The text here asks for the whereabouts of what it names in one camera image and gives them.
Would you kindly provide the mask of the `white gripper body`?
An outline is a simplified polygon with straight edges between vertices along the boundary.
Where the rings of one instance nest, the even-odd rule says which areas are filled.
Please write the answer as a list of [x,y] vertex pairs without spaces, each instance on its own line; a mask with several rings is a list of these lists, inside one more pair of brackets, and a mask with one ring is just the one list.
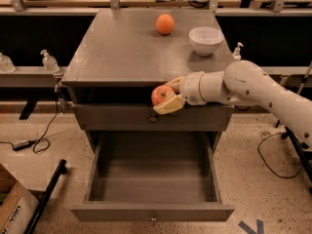
[[190,105],[204,105],[206,102],[202,99],[200,82],[204,72],[193,72],[185,76],[179,86],[181,96]]

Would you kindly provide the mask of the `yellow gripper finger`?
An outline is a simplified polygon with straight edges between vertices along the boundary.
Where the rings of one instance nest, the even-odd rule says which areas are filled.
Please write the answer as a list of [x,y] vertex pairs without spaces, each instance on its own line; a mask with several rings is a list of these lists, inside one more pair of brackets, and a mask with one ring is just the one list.
[[180,85],[181,85],[183,79],[184,79],[183,76],[177,77],[174,80],[167,82],[166,86],[171,87],[175,93],[179,93],[180,92]]
[[164,102],[153,107],[153,110],[159,115],[165,115],[180,110],[185,105],[185,99],[181,96],[170,95]]

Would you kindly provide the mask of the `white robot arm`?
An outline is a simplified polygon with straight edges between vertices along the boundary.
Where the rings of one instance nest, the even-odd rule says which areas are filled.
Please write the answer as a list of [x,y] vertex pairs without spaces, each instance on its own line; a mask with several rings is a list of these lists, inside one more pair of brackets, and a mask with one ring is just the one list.
[[223,71],[199,71],[175,78],[156,87],[151,101],[160,115],[176,112],[185,104],[259,105],[301,141],[312,145],[312,100],[282,87],[248,60],[236,60]]

